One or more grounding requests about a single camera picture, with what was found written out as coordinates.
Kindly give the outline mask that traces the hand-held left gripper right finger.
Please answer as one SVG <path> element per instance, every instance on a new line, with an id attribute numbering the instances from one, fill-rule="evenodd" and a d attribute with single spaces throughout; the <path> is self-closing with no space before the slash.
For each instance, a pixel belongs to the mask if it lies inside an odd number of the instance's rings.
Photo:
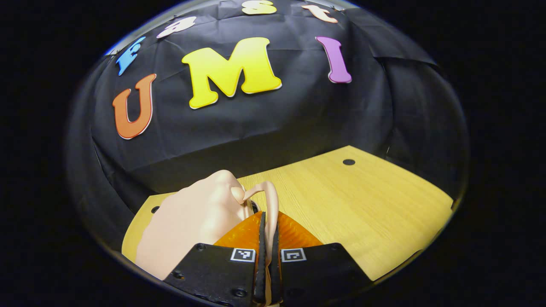
<path id="1" fill-rule="evenodd" d="M 373 282 L 341 243 L 322 243 L 279 212 L 270 264 L 273 303 L 339 305 Z"/>

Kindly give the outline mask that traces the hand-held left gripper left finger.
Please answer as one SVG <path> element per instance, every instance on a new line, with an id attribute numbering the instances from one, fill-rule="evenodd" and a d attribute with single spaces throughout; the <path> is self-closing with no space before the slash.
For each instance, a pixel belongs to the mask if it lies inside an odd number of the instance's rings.
<path id="1" fill-rule="evenodd" d="M 256 212 L 244 233 L 256 247 L 195 244 L 165 279 L 206 307 L 259 307 L 266 299 L 265 214 Z"/>

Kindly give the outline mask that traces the pink suitcase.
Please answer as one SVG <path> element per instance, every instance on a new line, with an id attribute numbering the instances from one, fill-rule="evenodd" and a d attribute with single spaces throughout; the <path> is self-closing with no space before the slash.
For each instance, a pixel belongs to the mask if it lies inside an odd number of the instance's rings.
<path id="1" fill-rule="evenodd" d="M 243 222 L 260 211 L 266 217 L 266 299 L 259 307 L 275 305 L 270 264 L 279 200 L 274 184 L 269 181 L 246 190 L 230 171 L 220 170 L 163 200 L 158 196 L 149 197 L 125 232 L 122 254 L 165 283 L 167 276 L 197 243 L 256 247 L 257 243 L 244 233 L 253 226 Z"/>

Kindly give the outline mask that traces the black backdrop cloth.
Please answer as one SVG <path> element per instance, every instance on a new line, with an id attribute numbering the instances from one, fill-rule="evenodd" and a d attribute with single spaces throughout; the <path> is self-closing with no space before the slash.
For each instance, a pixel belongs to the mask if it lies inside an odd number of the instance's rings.
<path id="1" fill-rule="evenodd" d="M 350 145 L 425 179 L 456 207 L 468 182 L 462 107 L 440 66 L 366 9 L 336 3 L 337 24 L 303 0 L 247 15 L 244 0 L 189 0 L 131 31 L 76 94 L 66 136 L 67 185 L 91 232 L 120 251 L 148 196 L 227 169 L 237 177 Z M 279 89 L 246 93 L 255 72 L 229 70 L 235 92 L 192 108 L 183 57 L 209 48 L 228 60 L 242 39 L 269 40 Z"/>

